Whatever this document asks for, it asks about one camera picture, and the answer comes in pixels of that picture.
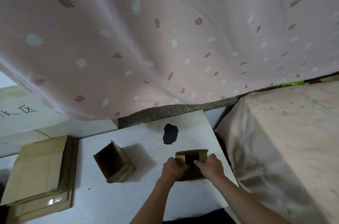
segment white tabletop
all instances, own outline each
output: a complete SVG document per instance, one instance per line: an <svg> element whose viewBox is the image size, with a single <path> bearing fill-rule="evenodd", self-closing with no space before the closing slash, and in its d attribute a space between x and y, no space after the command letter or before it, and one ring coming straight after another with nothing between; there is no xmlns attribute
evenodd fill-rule
<svg viewBox="0 0 339 224"><path fill-rule="evenodd" d="M172 145L165 145L162 140L167 123L179 129ZM123 183L106 183L93 158L111 140L124 149L137 168ZM81 139L74 207L28 223L129 223L153 190L163 163L177 151L192 149L215 153L225 175L237 184L204 112L190 112ZM15 158L1 158L0 169L11 168ZM221 194L206 179L176 182L167 199L164 221L199 216L226 206Z"/></svg>

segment person's left hand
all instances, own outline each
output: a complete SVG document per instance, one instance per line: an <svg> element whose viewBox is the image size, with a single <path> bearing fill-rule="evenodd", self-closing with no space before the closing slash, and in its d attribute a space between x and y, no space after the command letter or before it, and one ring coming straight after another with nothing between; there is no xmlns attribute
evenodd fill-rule
<svg viewBox="0 0 339 224"><path fill-rule="evenodd" d="M174 182L180 179L188 169L189 165L179 166L175 159L171 157L164 163L160 179L168 182L172 186Z"/></svg>

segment pink curtain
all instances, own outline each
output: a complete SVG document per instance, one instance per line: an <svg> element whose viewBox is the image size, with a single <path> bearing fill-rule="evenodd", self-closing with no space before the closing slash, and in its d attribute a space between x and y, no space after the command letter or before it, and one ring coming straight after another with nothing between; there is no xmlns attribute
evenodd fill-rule
<svg viewBox="0 0 339 224"><path fill-rule="evenodd" d="M339 70L339 0L0 2L1 70L77 119Z"/></svg>

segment dark clothing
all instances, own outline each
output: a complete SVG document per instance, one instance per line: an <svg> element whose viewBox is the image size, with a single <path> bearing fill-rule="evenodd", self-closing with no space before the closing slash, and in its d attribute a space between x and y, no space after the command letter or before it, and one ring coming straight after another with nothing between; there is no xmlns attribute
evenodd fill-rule
<svg viewBox="0 0 339 224"><path fill-rule="evenodd" d="M214 210L200 217L191 217L171 221L163 221L163 224L236 224L224 208Z"/></svg>

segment forearm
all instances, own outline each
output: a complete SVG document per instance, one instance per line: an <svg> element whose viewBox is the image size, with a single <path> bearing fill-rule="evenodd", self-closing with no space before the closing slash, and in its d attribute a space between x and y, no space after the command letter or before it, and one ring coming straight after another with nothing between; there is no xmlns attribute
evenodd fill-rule
<svg viewBox="0 0 339 224"><path fill-rule="evenodd" d="M161 224L168 194L173 184L159 178L155 187L130 224Z"/></svg>
<svg viewBox="0 0 339 224"><path fill-rule="evenodd" d="M242 224L288 224L286 219L255 200L225 176L211 180Z"/></svg>

